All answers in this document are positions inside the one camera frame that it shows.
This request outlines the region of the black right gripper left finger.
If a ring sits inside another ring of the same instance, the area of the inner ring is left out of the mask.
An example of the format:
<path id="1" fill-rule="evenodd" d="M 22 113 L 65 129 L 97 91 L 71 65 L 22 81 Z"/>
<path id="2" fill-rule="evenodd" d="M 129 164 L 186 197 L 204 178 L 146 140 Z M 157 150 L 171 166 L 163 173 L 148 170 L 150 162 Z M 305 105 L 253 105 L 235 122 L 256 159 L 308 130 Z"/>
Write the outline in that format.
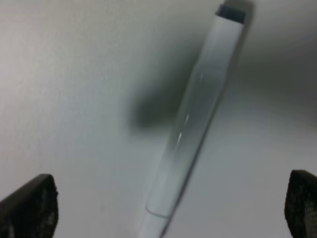
<path id="1" fill-rule="evenodd" d="M 52 238 L 58 224 L 58 191 L 40 174 L 0 202 L 2 238 Z"/>

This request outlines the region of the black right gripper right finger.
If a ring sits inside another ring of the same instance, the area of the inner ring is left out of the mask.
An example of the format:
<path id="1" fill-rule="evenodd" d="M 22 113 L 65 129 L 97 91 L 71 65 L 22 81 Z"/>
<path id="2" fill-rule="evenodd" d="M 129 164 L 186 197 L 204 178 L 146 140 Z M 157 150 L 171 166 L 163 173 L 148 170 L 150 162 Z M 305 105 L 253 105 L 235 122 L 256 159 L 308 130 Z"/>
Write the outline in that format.
<path id="1" fill-rule="evenodd" d="M 284 216 L 294 238 L 317 236 L 317 177 L 305 170 L 292 170 Z"/>

